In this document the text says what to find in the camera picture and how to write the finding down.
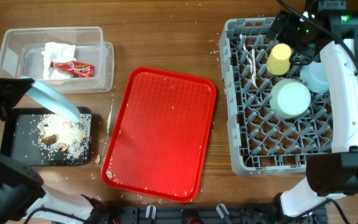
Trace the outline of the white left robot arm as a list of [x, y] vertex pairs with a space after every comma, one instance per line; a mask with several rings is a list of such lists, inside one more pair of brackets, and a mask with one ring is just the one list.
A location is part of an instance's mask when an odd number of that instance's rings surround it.
[[[61, 93], [29, 77], [0, 78], [0, 120], [7, 121], [13, 108], [27, 95], [44, 108], [71, 121], [79, 109]], [[110, 209], [95, 198], [70, 195], [50, 188], [23, 162], [0, 154], [0, 223], [29, 222], [43, 218], [56, 223], [111, 223]]]

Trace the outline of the yellow cup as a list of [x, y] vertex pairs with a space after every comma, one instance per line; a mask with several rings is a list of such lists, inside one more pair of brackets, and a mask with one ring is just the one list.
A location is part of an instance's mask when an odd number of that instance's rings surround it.
[[287, 44], [277, 44], [273, 47], [266, 62], [267, 70], [272, 75], [284, 75], [290, 69], [292, 49]]

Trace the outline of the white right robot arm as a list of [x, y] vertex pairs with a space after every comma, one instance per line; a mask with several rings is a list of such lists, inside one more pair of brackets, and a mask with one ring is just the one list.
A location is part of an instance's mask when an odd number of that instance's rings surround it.
[[344, 1], [308, 1], [306, 14], [284, 4], [268, 37], [323, 64], [333, 113], [331, 152], [309, 156], [306, 177], [275, 197], [290, 222], [358, 194], [358, 11]]

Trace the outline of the light blue bowl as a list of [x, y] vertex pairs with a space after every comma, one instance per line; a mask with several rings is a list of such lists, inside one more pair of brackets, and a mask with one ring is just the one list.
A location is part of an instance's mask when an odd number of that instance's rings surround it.
[[324, 65], [321, 62], [312, 62], [302, 66], [300, 70], [302, 83], [314, 93], [329, 91], [329, 82]]

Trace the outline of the red snack wrapper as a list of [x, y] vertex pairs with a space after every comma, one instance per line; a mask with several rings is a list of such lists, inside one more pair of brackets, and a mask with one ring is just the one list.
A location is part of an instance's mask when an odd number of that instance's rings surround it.
[[90, 78], [94, 77], [94, 65], [72, 60], [69, 62], [51, 62], [51, 68], [68, 72], [75, 77]]

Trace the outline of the white plastic spoon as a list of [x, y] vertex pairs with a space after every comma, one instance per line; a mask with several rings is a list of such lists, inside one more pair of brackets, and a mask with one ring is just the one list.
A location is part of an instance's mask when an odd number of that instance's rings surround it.
[[251, 50], [251, 56], [252, 56], [252, 77], [251, 77], [251, 81], [253, 86], [255, 86], [257, 88], [257, 84], [256, 84], [256, 57], [255, 57], [255, 50], [252, 49]]

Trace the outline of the white napkin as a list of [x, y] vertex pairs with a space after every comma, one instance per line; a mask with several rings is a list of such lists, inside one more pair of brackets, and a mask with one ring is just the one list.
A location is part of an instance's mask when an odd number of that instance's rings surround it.
[[61, 44], [56, 42], [47, 42], [45, 44], [45, 50], [42, 52], [44, 56], [44, 80], [53, 79], [69, 79], [73, 75], [68, 72], [63, 72], [56, 68], [51, 68], [51, 62], [69, 62], [74, 60], [75, 45]]

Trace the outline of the light blue plate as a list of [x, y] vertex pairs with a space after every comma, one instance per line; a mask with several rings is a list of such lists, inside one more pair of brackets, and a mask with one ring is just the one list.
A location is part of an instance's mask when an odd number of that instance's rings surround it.
[[79, 122], [79, 109], [63, 94], [30, 77], [22, 77], [19, 80], [30, 81], [30, 88], [25, 94], [35, 102], [64, 119]]

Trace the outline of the green bowl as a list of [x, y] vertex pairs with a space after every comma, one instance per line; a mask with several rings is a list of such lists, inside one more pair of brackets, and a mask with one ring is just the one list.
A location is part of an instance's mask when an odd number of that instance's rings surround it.
[[270, 92], [270, 107], [281, 118], [295, 118], [304, 113], [311, 103], [309, 89], [298, 80], [279, 81]]

